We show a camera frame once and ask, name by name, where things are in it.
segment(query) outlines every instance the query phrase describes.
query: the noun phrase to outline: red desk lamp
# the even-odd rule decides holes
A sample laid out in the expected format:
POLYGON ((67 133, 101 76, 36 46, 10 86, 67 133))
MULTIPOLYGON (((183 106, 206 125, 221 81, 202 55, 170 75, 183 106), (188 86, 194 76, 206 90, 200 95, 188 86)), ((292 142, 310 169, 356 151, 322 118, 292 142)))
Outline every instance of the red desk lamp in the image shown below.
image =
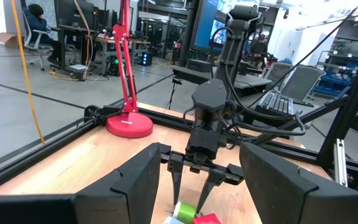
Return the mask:
POLYGON ((107 119, 106 128, 110 133, 115 134, 116 136, 142 138, 152 133, 153 122, 150 118, 138 113, 136 104, 136 91, 128 49, 128 38, 130 37, 130 25, 128 22, 129 15, 131 14, 129 10, 129 1, 130 0, 121 0, 119 20, 112 28, 112 34, 116 41, 117 59, 119 61, 118 69, 121 78, 122 93, 124 95, 124 107, 120 115, 107 119), (121 44, 124 48, 127 75, 125 74, 124 66, 122 66, 121 44))

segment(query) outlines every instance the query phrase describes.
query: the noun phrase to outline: lamp base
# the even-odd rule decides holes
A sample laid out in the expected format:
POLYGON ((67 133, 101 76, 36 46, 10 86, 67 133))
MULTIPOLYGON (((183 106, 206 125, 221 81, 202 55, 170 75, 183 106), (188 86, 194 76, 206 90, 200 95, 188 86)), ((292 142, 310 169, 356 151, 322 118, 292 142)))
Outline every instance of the lamp base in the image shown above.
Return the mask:
POLYGON ((153 132, 153 122, 139 113, 123 113, 107 119, 106 128, 111 134, 124 138, 142 138, 153 132))

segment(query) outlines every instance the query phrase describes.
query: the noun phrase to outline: red block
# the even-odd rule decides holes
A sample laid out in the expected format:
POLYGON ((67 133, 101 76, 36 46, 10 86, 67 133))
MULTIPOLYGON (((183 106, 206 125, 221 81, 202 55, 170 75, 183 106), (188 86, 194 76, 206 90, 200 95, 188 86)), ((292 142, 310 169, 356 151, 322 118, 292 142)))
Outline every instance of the red block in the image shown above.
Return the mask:
POLYGON ((195 218, 193 220, 193 224, 222 224, 217 216, 212 213, 212 214, 209 214, 209 215, 205 215, 203 217, 199 217, 199 218, 195 218))

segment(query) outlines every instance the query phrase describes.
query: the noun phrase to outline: wooden tabletop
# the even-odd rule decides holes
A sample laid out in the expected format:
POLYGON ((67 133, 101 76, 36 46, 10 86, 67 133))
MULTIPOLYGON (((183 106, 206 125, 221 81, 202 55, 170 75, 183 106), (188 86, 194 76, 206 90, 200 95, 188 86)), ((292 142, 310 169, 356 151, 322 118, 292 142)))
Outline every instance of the wooden tabletop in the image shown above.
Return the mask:
MULTIPOLYGON (((174 116, 181 115, 142 103, 139 106, 174 116)), ((258 134, 247 130, 242 132, 258 134)), ((110 173, 153 142, 168 144, 172 146, 172 150, 184 152, 188 138, 189 134, 183 131, 154 125, 153 133, 146 138, 124 139, 99 126, 0 186, 0 195, 76 193, 110 173)), ((301 145, 287 139, 276 141, 293 146, 301 145)), ((320 167, 290 159, 289 161, 329 178, 320 167)), ((215 163, 222 166, 229 163, 239 166, 239 147, 231 151, 219 149, 215 163)), ((179 201, 196 206, 207 175, 206 172, 194 174, 184 168, 179 201)), ((167 171, 167 165, 162 164, 151 223, 163 223, 170 215, 167 209, 171 208, 172 204, 172 178, 167 171)), ((222 223, 261 223, 245 182, 238 186, 223 183, 215 187, 201 211, 204 214, 215 213, 222 223)))
MULTIPOLYGON (((101 37, 97 37, 95 38, 96 42, 105 42, 105 43, 110 43, 113 44, 116 41, 115 40, 111 40, 111 39, 105 39, 105 38, 101 38, 101 37)), ((135 44, 150 44, 149 41, 143 41, 143 40, 137 40, 137 39, 129 39, 129 42, 131 43, 135 43, 135 44)))

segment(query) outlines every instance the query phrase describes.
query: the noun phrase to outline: cardboard box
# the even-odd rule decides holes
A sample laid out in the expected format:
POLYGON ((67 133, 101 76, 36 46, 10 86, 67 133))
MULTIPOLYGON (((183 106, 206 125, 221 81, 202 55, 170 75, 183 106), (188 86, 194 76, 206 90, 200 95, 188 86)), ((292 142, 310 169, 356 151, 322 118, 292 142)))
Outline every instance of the cardboard box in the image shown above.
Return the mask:
POLYGON ((17 35, 10 33, 0 33, 0 42, 9 48, 19 48, 19 43, 17 42, 17 35))

